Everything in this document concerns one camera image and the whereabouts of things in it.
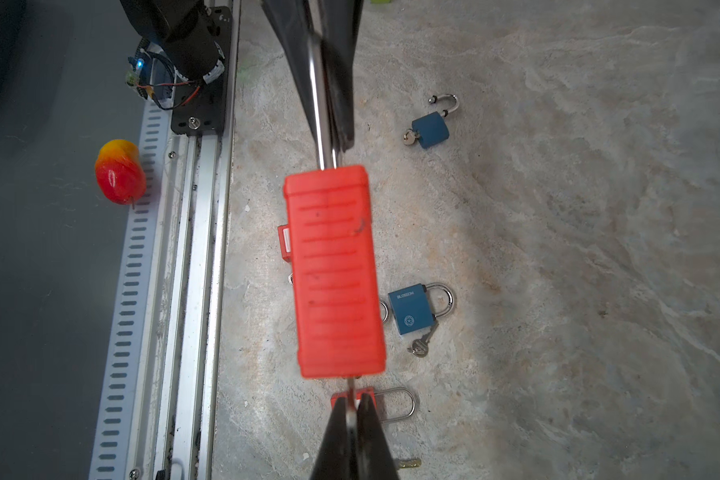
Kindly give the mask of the red padlock with label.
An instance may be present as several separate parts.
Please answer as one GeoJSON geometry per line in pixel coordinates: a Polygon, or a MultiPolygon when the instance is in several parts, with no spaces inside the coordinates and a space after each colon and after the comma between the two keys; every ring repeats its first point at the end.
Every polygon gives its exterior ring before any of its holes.
{"type": "Polygon", "coordinates": [[[385,424],[398,423],[411,419],[418,410],[417,395],[405,386],[388,389],[365,387],[356,391],[356,404],[364,395],[368,395],[374,403],[380,422],[385,424]]]}

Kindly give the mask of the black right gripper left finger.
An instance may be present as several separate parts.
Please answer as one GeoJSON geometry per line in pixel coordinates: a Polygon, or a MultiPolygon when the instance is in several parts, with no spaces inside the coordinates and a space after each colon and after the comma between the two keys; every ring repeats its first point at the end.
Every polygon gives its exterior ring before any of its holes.
{"type": "Polygon", "coordinates": [[[346,480],[349,478],[349,449],[346,426],[347,401],[339,398],[332,409],[311,480],[346,480]]]}

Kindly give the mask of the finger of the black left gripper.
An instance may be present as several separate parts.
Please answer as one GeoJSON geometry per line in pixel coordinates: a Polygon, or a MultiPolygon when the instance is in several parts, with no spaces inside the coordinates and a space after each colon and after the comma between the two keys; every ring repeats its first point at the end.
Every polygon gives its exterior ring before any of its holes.
{"type": "Polygon", "coordinates": [[[355,139],[353,65],[363,1],[320,0],[318,5],[336,146],[345,152],[355,139]]]}
{"type": "Polygon", "coordinates": [[[261,7],[283,50],[315,143],[318,143],[310,77],[310,40],[314,33],[308,1],[262,0],[261,7]]]}

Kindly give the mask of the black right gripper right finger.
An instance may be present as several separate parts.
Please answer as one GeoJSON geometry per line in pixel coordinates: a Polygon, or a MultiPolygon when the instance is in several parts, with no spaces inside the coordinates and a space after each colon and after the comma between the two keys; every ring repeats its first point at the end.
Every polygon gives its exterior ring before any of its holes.
{"type": "Polygon", "coordinates": [[[398,480],[373,399],[363,394],[356,410],[355,478],[362,480],[398,480]]]}

